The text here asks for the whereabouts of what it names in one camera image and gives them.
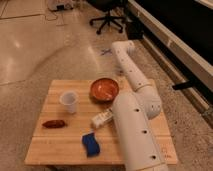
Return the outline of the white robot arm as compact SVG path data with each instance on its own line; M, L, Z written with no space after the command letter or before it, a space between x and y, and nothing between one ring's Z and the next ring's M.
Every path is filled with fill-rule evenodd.
M112 111L126 171L169 171L149 124L162 109L161 98L129 54L132 41L112 43L112 51L131 86L115 98Z

